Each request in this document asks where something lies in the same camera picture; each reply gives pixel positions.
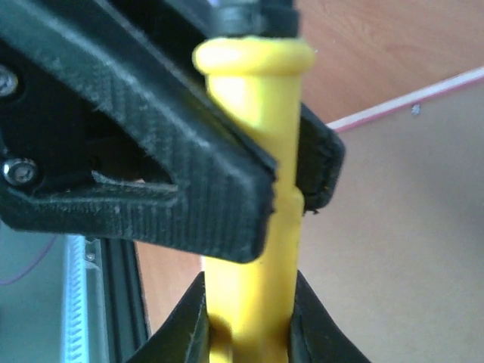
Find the yellow handled screwdriver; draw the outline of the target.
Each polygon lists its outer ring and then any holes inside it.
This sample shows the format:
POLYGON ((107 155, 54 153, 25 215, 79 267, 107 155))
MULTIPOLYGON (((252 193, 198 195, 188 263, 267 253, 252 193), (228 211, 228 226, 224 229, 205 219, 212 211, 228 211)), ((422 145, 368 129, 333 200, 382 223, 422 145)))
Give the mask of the yellow handled screwdriver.
POLYGON ((205 258, 209 361, 286 362, 294 310, 303 195, 296 186, 302 77, 315 53, 300 38, 217 38, 194 51, 210 97, 277 166, 234 199, 254 235, 249 262, 205 258))

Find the pink wooden picture frame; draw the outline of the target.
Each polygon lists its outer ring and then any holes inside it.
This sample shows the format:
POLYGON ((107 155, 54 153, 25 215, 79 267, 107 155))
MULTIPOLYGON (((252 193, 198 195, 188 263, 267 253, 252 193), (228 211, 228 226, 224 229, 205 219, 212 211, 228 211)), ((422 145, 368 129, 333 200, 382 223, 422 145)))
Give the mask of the pink wooden picture frame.
POLYGON ((483 360, 483 79, 341 132, 299 266, 373 362, 483 360))

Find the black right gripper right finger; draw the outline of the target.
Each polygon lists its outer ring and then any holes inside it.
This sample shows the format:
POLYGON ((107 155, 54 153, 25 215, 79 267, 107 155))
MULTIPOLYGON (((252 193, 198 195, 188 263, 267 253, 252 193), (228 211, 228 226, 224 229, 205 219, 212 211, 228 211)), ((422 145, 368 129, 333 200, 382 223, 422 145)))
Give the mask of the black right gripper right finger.
POLYGON ((297 273, 290 320, 289 361, 370 362, 339 329, 301 272, 297 273))

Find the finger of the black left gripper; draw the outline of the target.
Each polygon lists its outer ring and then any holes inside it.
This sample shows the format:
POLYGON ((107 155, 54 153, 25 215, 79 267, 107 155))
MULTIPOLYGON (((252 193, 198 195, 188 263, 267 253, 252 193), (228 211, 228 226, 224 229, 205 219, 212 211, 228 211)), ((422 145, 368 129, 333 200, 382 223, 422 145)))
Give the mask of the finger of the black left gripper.
POLYGON ((1 158, 32 160, 29 187, 1 183, 17 230, 142 240, 249 262, 254 235, 236 197, 274 160, 108 1, 3 1, 1 61, 23 80, 1 107, 1 158), (143 183, 90 167, 85 121, 98 111, 166 172, 143 183))
POLYGON ((331 201, 340 177, 345 146, 305 104, 301 105, 296 186, 304 211, 316 213, 331 201))

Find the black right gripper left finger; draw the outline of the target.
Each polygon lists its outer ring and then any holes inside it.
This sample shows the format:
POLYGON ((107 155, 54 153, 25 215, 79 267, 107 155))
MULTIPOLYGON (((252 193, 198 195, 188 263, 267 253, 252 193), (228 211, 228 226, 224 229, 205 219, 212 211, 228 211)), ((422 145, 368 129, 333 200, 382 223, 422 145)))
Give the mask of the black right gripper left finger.
POLYGON ((128 363, 199 363, 209 361, 209 318, 205 274, 199 273, 162 326, 128 363))

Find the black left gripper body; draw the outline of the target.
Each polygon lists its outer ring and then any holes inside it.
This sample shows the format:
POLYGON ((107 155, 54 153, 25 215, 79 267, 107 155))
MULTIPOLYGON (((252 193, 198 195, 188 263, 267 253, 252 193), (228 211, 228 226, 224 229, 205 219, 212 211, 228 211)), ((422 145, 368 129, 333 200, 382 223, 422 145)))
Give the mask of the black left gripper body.
POLYGON ((294 1, 218 1, 210 13, 211 37, 296 38, 299 12, 294 1))

